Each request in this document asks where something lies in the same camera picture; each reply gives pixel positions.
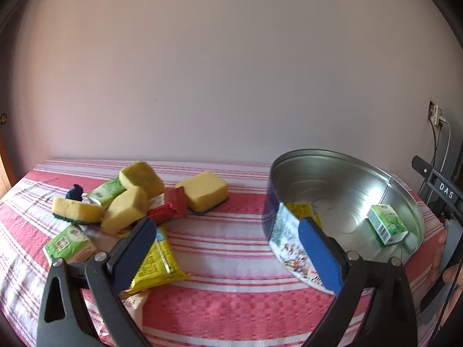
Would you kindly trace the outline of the beige snack packet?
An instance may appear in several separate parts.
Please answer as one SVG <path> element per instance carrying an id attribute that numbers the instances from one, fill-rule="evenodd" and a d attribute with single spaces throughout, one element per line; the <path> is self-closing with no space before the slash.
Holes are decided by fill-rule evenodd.
<path id="1" fill-rule="evenodd" d="M 143 329 L 143 307 L 148 297 L 148 290 L 140 291 L 133 295 L 129 295 L 124 291 L 119 295 L 119 298 L 127 312 L 141 330 Z"/>

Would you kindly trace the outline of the green carton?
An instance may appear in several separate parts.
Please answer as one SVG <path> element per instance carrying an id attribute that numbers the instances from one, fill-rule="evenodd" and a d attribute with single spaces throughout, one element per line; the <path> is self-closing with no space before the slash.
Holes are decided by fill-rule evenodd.
<path id="1" fill-rule="evenodd" d="M 367 219 L 383 245 L 399 243 L 409 233 L 399 215 L 389 204 L 372 205 L 367 213 Z"/>
<path id="2" fill-rule="evenodd" d="M 78 226 L 69 225 L 49 241 L 42 251 L 49 265 L 52 265 L 56 259 L 63 259 L 67 263 L 84 262 L 97 249 Z"/>
<path id="3" fill-rule="evenodd" d="M 87 197 L 94 204 L 98 204 L 104 209 L 107 209 L 114 199 L 126 191 L 118 177 L 109 179 L 102 183 L 94 190 L 87 193 Z"/>

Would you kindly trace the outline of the yellow snack packet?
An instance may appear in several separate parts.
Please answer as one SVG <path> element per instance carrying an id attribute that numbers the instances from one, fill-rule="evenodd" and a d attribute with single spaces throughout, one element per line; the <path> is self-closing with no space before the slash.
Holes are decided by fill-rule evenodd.
<path id="1" fill-rule="evenodd" d="M 190 277 L 177 263 L 165 226 L 156 230 L 156 238 L 145 256 L 129 288 L 123 292 L 130 296 L 138 292 L 173 282 L 187 280 Z"/>

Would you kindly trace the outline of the yellow green sponge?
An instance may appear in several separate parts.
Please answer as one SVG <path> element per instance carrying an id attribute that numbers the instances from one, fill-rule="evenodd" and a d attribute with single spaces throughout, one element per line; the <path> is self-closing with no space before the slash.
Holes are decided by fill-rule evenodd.
<path id="1" fill-rule="evenodd" d="M 97 204 L 74 201 L 67 198 L 54 198 L 52 214 L 58 218 L 76 224 L 101 222 L 105 210 Z"/>

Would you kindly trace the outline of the dark blue small object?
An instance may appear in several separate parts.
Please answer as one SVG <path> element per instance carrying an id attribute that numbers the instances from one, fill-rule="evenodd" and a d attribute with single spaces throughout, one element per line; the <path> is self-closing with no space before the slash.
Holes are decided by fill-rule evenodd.
<path id="1" fill-rule="evenodd" d="M 70 199 L 72 201 L 79 201 L 82 202 L 82 195 L 83 195 L 83 188 L 78 185 L 74 184 L 68 192 L 66 192 L 65 198 Z"/>

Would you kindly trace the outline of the red snack packet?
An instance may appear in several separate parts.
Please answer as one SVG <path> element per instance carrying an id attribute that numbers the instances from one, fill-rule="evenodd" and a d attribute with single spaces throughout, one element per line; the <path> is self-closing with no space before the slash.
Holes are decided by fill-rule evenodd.
<path id="1" fill-rule="evenodd" d="M 183 218 L 187 214 L 187 198 L 184 187 L 167 189 L 149 200 L 147 216 L 160 226 L 170 220 Z"/>

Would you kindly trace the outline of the yellow sponge top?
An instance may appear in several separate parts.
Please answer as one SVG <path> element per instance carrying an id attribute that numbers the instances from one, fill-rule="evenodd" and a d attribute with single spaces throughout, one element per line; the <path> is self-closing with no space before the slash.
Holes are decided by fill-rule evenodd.
<path id="1" fill-rule="evenodd" d="M 149 199 L 165 191 L 164 182 L 145 161 L 138 161 L 123 168 L 119 171 L 118 178 L 127 190 L 133 187 L 142 188 Z"/>

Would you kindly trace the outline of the red white striped cloth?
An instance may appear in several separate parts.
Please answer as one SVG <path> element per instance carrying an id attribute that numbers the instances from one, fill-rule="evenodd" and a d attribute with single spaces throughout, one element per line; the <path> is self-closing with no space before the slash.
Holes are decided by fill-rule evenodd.
<path id="1" fill-rule="evenodd" d="M 187 280 L 152 288 L 143 329 L 154 346 L 299 346 L 332 302 L 279 262 L 262 216 L 271 167 L 156 161 L 168 187 L 211 171 L 225 180 L 227 201 L 205 214 L 168 222 L 167 236 Z M 116 160 L 48 160 L 1 198 L 1 313 L 27 346 L 37 342 L 39 310 L 49 272 L 43 247 L 67 227 L 52 212 L 54 198 L 78 184 L 91 191 L 124 167 Z M 437 274 L 443 223 L 417 202 L 425 222 L 419 249 L 404 262 L 420 301 Z"/>

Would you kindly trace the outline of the round metal tin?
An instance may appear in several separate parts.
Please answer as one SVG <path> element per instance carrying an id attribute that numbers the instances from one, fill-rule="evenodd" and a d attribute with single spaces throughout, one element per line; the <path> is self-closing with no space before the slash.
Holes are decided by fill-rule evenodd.
<path id="1" fill-rule="evenodd" d="M 417 202 L 387 172 L 346 154 L 325 149 L 296 149 L 271 165 L 262 224 L 264 235 L 279 262 L 297 279 L 325 292 L 314 265 L 298 236 L 300 220 L 285 203 L 309 203 L 319 214 L 323 232 L 345 251 L 366 260 L 387 262 L 393 256 L 407 262 L 419 249 L 425 222 Z M 372 205 L 389 204 L 408 235 L 385 246 L 367 219 Z"/>

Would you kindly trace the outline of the yellow packet in tin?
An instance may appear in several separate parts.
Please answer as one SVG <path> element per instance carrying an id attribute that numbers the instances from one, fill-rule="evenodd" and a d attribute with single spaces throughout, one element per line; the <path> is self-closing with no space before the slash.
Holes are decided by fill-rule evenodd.
<path id="1" fill-rule="evenodd" d="M 319 214 L 317 214 L 309 203 L 285 203 L 285 206 L 299 220 L 311 218 L 318 227 L 323 228 Z"/>

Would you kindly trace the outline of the black stand with label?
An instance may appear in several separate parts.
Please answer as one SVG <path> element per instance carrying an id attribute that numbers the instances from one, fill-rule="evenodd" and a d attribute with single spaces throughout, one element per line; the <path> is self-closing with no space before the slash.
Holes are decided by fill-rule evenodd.
<path id="1" fill-rule="evenodd" d="M 440 263 L 440 276 L 428 290 L 420 303 L 423 322 L 427 324 L 443 306 L 450 293 L 450 284 L 442 279 L 443 272 L 462 260 L 462 192 L 445 176 L 436 171 L 424 159 L 415 155 L 412 168 L 425 180 L 425 184 L 445 203 L 453 215 L 447 226 L 447 242 L 444 246 L 443 261 Z"/>

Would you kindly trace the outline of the wall socket with plugs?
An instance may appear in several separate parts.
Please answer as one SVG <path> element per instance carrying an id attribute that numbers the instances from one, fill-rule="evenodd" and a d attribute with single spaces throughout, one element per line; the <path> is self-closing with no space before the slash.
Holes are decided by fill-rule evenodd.
<path id="1" fill-rule="evenodd" d="M 435 104 L 432 100 L 429 102 L 429 121 L 435 127 L 441 127 L 442 122 L 442 108 Z"/>

